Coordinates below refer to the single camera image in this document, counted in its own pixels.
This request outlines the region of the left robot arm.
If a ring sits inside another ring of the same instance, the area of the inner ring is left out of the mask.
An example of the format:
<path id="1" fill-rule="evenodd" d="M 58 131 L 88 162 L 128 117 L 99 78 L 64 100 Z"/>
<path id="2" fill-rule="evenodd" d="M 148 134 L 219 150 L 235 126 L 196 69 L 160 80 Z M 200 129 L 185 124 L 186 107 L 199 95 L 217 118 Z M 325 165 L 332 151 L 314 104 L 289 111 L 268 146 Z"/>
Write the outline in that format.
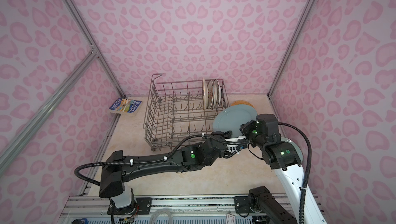
<path id="1" fill-rule="evenodd" d="M 125 183 L 153 174 L 201 170 L 218 158 L 237 153 L 238 146 L 239 141 L 227 140 L 220 132 L 188 136 L 171 152 L 154 156 L 125 156 L 122 150 L 115 151 L 102 166 L 99 197 L 112 198 L 119 209 L 123 208 L 125 204 L 116 198 L 131 193 Z"/>

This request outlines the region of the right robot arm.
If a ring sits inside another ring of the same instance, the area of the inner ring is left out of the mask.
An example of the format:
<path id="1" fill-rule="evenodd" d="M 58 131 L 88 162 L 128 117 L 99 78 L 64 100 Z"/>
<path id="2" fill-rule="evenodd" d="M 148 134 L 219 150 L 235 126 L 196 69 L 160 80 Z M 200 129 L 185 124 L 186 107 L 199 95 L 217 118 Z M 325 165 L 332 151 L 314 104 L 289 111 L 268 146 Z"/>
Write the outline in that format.
<path id="1" fill-rule="evenodd" d="M 307 156 L 288 138 L 281 137 L 280 126 L 297 131 L 307 144 Z M 241 133 L 260 148 L 263 160 L 274 170 L 288 197 L 295 217 L 283 213 L 283 207 L 269 196 L 263 187 L 250 190 L 253 204 L 266 213 L 275 224 L 324 224 L 326 219 L 308 186 L 312 147 L 308 137 L 297 127 L 278 122 L 273 114 L 260 114 L 241 125 Z"/>

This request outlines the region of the cat and stars plate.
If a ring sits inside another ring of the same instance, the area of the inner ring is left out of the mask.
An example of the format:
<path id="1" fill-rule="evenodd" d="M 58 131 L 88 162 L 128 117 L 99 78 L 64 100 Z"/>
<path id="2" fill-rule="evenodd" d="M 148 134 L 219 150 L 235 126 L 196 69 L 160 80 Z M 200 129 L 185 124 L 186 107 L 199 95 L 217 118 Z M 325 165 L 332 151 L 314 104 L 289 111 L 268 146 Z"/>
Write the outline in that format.
<path id="1" fill-rule="evenodd" d="M 203 106 L 204 109 L 206 110 L 208 106 L 208 88 L 205 79 L 202 80 L 202 89 L 203 89 Z"/>

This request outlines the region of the cream floral plate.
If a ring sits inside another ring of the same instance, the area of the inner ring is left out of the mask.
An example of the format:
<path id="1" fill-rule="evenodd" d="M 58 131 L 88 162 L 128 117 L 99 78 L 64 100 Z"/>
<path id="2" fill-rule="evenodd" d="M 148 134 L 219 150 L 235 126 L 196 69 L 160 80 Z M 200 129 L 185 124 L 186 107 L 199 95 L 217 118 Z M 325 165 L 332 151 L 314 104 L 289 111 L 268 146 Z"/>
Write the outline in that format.
<path id="1" fill-rule="evenodd" d="M 215 79 L 214 81 L 214 89 L 216 93 L 216 101 L 214 104 L 214 108 L 217 109 L 221 102 L 221 86 L 219 80 Z"/>

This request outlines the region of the white plate orange sunburst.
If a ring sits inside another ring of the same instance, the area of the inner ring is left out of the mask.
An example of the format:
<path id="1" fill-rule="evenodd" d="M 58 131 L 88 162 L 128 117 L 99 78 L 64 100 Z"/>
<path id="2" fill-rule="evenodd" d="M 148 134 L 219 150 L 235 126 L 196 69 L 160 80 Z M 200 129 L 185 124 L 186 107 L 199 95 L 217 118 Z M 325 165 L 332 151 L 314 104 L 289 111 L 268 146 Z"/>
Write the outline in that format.
<path id="1" fill-rule="evenodd" d="M 215 86 L 214 80 L 210 80 L 207 84 L 208 87 L 208 108 L 212 110 L 215 102 Z"/>

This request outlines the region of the grey-blue plate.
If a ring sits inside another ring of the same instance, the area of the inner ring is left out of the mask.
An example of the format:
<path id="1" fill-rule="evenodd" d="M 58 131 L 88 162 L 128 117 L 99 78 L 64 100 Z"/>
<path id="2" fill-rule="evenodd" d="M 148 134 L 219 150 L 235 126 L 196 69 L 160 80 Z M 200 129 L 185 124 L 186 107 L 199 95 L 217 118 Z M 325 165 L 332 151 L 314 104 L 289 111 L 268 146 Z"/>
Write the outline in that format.
<path id="1" fill-rule="evenodd" d="M 213 131 L 231 131 L 231 138 L 243 136 L 240 126 L 256 119 L 257 115 L 257 111 L 249 105 L 230 106 L 216 116 L 212 125 Z"/>

